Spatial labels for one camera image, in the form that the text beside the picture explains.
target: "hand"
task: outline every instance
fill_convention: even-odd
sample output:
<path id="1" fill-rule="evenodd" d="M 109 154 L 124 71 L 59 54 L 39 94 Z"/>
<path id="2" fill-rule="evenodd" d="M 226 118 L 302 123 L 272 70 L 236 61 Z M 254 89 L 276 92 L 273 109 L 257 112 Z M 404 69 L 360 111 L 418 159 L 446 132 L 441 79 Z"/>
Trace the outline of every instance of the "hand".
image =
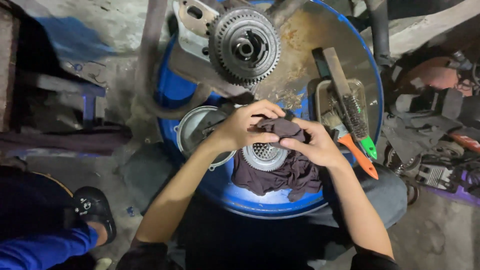
<path id="1" fill-rule="evenodd" d="M 273 133 L 249 132 L 263 117 L 253 117 L 262 114 L 268 118 L 285 116 L 285 112 L 272 102 L 264 99 L 236 109 L 215 131 L 204 141 L 218 153 L 238 150 L 254 143 L 273 143 L 280 139 Z"/>
<path id="2" fill-rule="evenodd" d="M 284 147 L 296 150 L 310 159 L 311 162 L 325 167 L 337 167 L 348 164 L 347 159 L 342 155 L 333 142 L 324 126 L 318 122 L 310 122 L 294 118 L 292 122 L 297 123 L 300 128 L 311 136 L 309 144 L 296 139 L 285 138 L 280 141 Z"/>

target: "black shoe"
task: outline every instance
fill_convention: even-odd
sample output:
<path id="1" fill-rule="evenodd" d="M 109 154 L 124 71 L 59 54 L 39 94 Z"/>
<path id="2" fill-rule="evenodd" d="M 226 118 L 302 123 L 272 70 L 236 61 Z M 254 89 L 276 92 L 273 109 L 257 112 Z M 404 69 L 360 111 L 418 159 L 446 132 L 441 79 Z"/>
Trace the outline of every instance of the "black shoe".
<path id="1" fill-rule="evenodd" d="M 107 241 L 104 245 L 111 243 L 117 236 L 117 228 L 105 194 L 98 188 L 84 186 L 75 191 L 73 200 L 76 205 L 75 212 L 83 221 L 94 221 L 105 226 Z"/>

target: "cloth rag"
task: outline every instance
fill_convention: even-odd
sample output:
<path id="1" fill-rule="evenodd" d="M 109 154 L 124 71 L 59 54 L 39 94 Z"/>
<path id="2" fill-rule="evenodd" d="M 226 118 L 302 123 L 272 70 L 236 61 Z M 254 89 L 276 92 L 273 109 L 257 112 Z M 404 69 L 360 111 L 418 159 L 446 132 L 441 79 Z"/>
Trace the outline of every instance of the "cloth rag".
<path id="1" fill-rule="evenodd" d="M 304 131 L 296 123 L 283 118 L 262 120 L 257 127 L 264 132 L 277 134 L 280 139 L 295 138 L 301 142 L 306 140 Z M 318 180 L 317 166 L 306 156 L 294 150 L 289 150 L 282 166 L 271 172 L 261 171 L 250 166 L 241 151 L 235 153 L 233 160 L 232 182 L 258 196 L 264 196 L 270 191 L 291 188 L 288 199 L 295 202 L 302 198 L 305 192 L 319 192 L 322 186 L 321 181 Z"/>

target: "left hand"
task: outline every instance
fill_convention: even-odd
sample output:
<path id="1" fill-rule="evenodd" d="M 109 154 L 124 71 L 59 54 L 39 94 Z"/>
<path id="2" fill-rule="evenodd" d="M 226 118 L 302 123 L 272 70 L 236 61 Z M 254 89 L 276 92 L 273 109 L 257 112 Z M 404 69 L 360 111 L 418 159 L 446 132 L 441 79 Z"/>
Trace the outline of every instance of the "left hand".
<path id="1" fill-rule="evenodd" d="M 272 102 L 264 99 L 236 109 L 215 131 L 203 142 L 208 144 L 218 154 L 238 150 L 254 143 L 278 142 L 279 137 L 273 133 L 249 132 L 263 117 L 253 117 L 262 114 L 268 118 L 285 116 L 285 112 Z"/>

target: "clutch hub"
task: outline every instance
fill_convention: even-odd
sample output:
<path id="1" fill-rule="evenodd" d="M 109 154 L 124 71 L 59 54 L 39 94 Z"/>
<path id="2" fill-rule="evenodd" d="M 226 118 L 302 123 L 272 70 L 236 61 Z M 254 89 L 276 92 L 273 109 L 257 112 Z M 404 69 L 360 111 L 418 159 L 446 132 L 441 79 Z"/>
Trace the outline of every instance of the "clutch hub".
<path id="1" fill-rule="evenodd" d="M 210 25 L 208 52 L 222 77 L 248 87 L 275 69 L 280 59 L 280 38 L 263 12 L 253 7 L 234 8 Z"/>
<path id="2" fill-rule="evenodd" d="M 247 163 L 255 169 L 270 172 L 282 166 L 288 150 L 273 147 L 270 144 L 256 143 L 242 148 Z"/>

